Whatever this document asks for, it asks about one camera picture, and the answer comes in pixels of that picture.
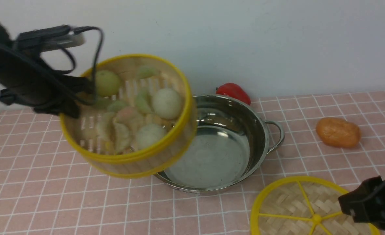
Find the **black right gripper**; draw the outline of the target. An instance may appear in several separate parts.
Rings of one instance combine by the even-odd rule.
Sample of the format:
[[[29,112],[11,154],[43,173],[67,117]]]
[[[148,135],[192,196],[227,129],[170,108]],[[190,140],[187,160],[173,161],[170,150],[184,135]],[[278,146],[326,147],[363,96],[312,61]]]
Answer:
[[[381,176],[364,180],[355,190],[338,198],[343,214],[355,223],[371,223],[385,231],[385,180]]]

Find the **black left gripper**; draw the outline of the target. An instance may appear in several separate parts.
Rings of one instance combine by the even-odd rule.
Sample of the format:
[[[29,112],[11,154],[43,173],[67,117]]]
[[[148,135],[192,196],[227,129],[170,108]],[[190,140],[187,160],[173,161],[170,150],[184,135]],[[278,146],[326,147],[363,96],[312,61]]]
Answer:
[[[74,98],[65,93],[93,94],[92,81],[84,76],[58,74],[41,59],[32,60],[12,50],[0,49],[0,101],[6,105],[29,106],[37,113],[60,113],[71,118],[80,117],[80,108]]]

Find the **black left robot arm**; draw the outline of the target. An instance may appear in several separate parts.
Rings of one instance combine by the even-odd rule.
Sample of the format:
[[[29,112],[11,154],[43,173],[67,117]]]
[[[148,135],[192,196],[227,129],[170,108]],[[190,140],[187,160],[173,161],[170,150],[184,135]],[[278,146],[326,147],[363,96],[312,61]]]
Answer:
[[[58,116],[65,114],[78,119],[80,104],[92,106],[97,102],[96,77],[70,76],[76,59],[68,50],[84,44],[83,33],[98,31],[99,42],[93,59],[96,72],[104,33],[92,26],[60,25],[20,33],[12,40],[0,24],[0,102],[31,107],[35,113]],[[69,58],[72,68],[56,70],[45,62],[43,52],[60,50]]]

